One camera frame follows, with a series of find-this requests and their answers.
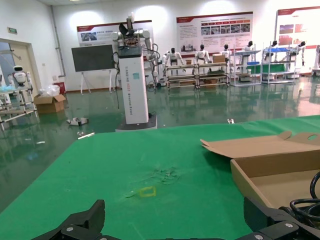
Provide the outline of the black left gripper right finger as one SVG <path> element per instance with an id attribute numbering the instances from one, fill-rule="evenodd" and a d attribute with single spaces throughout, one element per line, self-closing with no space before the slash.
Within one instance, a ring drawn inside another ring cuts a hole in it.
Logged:
<path id="1" fill-rule="evenodd" d="M 243 216 L 252 233 L 241 240 L 318 240 L 320 231 L 281 209 L 266 207 L 253 198 L 243 200 Z"/>

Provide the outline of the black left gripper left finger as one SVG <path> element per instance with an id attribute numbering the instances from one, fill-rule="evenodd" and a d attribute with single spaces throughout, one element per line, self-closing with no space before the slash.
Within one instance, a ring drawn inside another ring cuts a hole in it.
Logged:
<path id="1" fill-rule="evenodd" d="M 100 240 L 105 218 L 105 201 L 98 199 L 88 210 L 69 215 L 57 228 L 36 240 Z"/>

